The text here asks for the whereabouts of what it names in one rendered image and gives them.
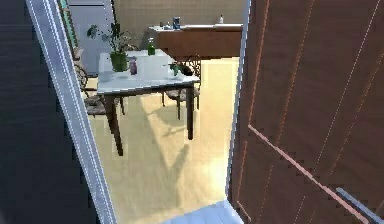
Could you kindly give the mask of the green potted house plant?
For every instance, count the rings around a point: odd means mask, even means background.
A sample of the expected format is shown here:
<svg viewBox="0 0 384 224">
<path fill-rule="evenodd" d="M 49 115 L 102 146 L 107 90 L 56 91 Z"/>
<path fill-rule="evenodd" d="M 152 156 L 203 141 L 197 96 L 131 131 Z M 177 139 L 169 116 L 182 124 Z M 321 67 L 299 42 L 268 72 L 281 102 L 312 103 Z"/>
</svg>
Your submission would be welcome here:
<svg viewBox="0 0 384 224">
<path fill-rule="evenodd" d="M 127 33 L 127 30 L 122 31 L 121 25 L 115 22 L 110 24 L 107 32 L 102 31 L 96 24 L 92 24 L 86 35 L 91 39 L 100 36 L 103 42 L 108 42 L 111 47 L 109 56 L 112 68 L 115 72 L 123 72 L 128 70 L 126 51 L 130 47 L 130 37 L 127 36 Z"/>
</svg>

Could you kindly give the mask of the brown kitchen counter cupboard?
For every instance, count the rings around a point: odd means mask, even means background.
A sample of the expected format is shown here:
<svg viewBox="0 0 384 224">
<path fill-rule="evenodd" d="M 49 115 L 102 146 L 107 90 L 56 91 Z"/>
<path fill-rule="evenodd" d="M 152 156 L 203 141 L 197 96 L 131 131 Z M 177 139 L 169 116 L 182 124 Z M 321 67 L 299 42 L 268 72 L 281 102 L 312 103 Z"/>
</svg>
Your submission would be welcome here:
<svg viewBox="0 0 384 224">
<path fill-rule="evenodd" d="M 155 46 L 174 59 L 199 55 L 203 60 L 240 56 L 242 24 L 182 25 L 179 30 L 148 28 Z"/>
</svg>

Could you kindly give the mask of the dark metal dining chair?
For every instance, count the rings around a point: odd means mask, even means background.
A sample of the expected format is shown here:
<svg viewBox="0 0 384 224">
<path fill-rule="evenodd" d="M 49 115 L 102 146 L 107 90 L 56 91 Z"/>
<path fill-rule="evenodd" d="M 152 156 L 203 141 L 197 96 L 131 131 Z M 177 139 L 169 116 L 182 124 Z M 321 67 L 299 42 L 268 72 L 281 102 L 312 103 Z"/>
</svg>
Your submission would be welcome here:
<svg viewBox="0 0 384 224">
<path fill-rule="evenodd" d="M 184 66 L 183 74 L 179 73 L 177 76 L 173 74 L 169 68 L 169 64 L 173 62 L 180 62 Z M 180 118 L 180 104 L 200 97 L 201 58 L 198 54 L 181 57 L 178 60 L 169 61 L 165 67 L 168 69 L 169 84 L 161 91 L 162 105 L 165 105 L 165 97 L 174 100 L 177 106 L 177 118 Z"/>
<path fill-rule="evenodd" d="M 97 94 L 90 95 L 90 92 L 96 92 L 97 89 L 87 86 L 89 77 L 82 64 L 82 53 L 82 48 L 75 47 L 73 53 L 73 62 L 77 74 L 77 79 L 79 81 L 80 91 L 85 95 L 84 104 L 87 114 L 92 115 L 93 117 L 96 115 L 105 115 L 106 110 L 103 104 L 103 99 Z"/>
</svg>

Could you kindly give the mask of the brown wooden room door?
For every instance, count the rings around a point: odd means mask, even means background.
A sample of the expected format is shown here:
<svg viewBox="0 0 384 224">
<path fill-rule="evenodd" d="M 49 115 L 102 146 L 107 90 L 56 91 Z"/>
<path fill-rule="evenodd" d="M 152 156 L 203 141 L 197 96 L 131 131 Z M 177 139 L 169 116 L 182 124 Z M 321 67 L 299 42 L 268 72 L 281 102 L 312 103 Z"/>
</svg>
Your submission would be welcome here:
<svg viewBox="0 0 384 224">
<path fill-rule="evenodd" d="M 384 0 L 246 0 L 227 196 L 242 224 L 384 219 Z"/>
</svg>

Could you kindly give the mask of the white top dining table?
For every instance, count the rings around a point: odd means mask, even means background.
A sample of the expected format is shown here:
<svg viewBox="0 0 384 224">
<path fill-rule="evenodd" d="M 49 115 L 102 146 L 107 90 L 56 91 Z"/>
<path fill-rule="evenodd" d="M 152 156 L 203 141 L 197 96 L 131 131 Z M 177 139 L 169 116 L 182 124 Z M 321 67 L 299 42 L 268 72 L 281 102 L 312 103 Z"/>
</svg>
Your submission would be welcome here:
<svg viewBox="0 0 384 224">
<path fill-rule="evenodd" d="M 99 59 L 97 94 L 103 99 L 109 128 L 114 136 L 119 156 L 123 155 L 123 146 L 114 99 L 160 93 L 169 84 L 168 69 L 165 64 L 173 61 L 169 55 L 159 49 L 152 56 L 148 56 L 146 50 L 129 51 L 128 56 L 137 58 L 136 75 L 131 75 L 130 70 L 115 72 L 108 53 L 101 53 Z M 194 101 L 188 100 L 186 109 L 188 139 L 192 140 Z"/>
</svg>

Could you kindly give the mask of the white fridge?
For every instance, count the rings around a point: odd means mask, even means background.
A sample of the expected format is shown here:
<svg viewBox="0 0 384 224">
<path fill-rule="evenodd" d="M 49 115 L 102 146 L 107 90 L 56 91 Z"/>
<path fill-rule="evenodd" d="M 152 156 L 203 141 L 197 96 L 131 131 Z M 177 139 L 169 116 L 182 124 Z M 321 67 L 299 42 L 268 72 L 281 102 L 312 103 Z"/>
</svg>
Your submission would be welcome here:
<svg viewBox="0 0 384 224">
<path fill-rule="evenodd" d="M 90 75 L 98 73 L 101 53 L 111 47 L 102 35 L 115 21 L 113 0 L 68 0 L 78 46 L 83 50 L 81 61 Z"/>
</svg>

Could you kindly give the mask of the small green plant sprig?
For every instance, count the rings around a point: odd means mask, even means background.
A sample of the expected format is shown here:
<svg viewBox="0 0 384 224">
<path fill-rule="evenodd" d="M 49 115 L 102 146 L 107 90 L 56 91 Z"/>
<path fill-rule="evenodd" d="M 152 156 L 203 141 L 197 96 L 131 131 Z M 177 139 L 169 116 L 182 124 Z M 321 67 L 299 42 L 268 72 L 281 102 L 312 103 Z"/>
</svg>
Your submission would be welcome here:
<svg viewBox="0 0 384 224">
<path fill-rule="evenodd" d="M 177 76 L 179 73 L 183 74 L 184 66 L 180 62 L 170 63 L 169 68 L 173 71 L 175 76 Z"/>
</svg>

